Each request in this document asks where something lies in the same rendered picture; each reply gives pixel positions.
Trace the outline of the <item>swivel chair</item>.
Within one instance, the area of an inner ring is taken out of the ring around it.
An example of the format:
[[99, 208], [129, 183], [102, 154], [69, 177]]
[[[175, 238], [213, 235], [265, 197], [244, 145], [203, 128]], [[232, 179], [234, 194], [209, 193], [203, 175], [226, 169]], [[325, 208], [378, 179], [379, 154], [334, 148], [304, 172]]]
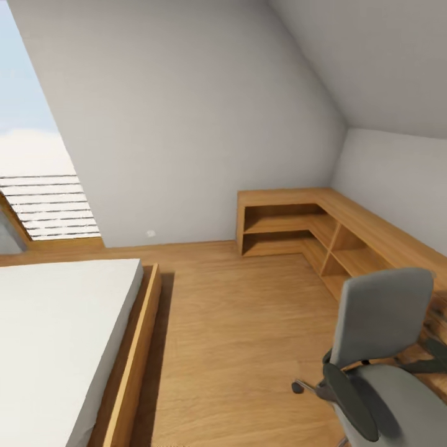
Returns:
[[[323, 379], [300, 386], [334, 408], [345, 432], [335, 447], [447, 447], [447, 404], [414, 374], [447, 372], [447, 346], [426, 337], [433, 359], [401, 366], [370, 364], [416, 343], [435, 275], [423, 267], [386, 269], [348, 279]], [[362, 365], [348, 366], [360, 361]]]

